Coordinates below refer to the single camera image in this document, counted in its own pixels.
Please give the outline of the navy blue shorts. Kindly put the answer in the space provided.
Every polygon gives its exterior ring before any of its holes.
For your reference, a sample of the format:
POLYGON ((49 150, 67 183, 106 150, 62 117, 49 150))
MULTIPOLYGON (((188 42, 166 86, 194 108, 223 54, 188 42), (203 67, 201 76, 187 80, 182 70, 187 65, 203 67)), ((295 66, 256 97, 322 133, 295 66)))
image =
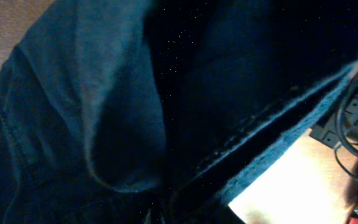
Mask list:
POLYGON ((358 1, 55 1, 0 70, 0 223, 237 223, 357 64, 358 1))

